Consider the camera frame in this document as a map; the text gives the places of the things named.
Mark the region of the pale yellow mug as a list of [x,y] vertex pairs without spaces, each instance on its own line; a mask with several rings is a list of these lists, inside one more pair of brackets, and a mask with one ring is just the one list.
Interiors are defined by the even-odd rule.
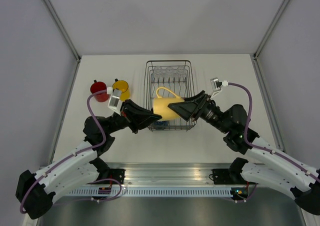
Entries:
[[[164,90],[173,95],[173,97],[163,97],[160,95],[159,91]],[[180,116],[175,113],[172,109],[169,108],[169,104],[172,103],[182,103],[185,100],[181,98],[179,95],[175,94],[169,88],[166,87],[158,87],[155,91],[156,98],[153,100],[153,113],[156,115],[160,115],[161,119],[159,121],[172,121]]]

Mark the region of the yellow mug black handle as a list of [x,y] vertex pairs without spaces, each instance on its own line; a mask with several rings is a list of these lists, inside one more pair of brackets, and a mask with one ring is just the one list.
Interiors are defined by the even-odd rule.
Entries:
[[129,84],[125,80],[116,78],[112,85],[112,89],[121,91],[120,100],[123,102],[131,97]]

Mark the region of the red mug black handle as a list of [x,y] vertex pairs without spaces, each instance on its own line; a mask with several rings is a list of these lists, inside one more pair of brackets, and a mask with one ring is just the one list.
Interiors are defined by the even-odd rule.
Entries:
[[95,100],[99,103],[106,102],[110,97],[107,85],[102,81],[97,81],[96,79],[90,86],[90,92],[94,94]]

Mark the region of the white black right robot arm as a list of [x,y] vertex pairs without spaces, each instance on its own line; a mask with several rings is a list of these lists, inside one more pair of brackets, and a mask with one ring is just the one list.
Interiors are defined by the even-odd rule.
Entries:
[[236,158],[228,171],[231,182],[242,181],[261,184],[279,191],[306,212],[320,214],[320,171],[272,147],[257,132],[245,128],[248,118],[244,107],[235,104],[221,111],[208,94],[170,103],[168,108],[184,120],[203,119],[225,134],[223,141],[233,150],[254,158],[264,166],[253,165],[244,158]]

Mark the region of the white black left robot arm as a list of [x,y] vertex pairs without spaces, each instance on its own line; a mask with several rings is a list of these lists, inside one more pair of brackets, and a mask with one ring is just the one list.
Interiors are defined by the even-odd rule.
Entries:
[[130,99],[122,103],[119,113],[108,117],[89,116],[84,122],[84,140],[74,150],[36,172],[27,169],[20,174],[15,193],[20,213],[37,219],[68,190],[94,181],[106,183],[109,166],[100,157],[115,141],[112,133],[129,128],[136,134],[161,118]]

